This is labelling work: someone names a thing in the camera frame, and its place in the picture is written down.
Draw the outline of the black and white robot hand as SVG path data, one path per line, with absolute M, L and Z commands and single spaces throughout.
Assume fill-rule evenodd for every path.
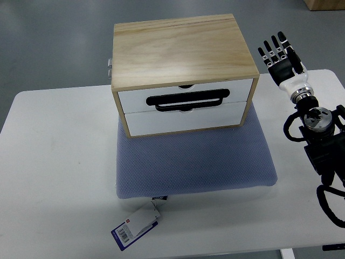
M 258 48 L 258 52 L 275 84 L 294 104 L 313 96 L 314 90 L 308 83 L 308 72 L 285 34 L 279 31 L 271 40 L 273 46 L 264 41 L 265 49 Z

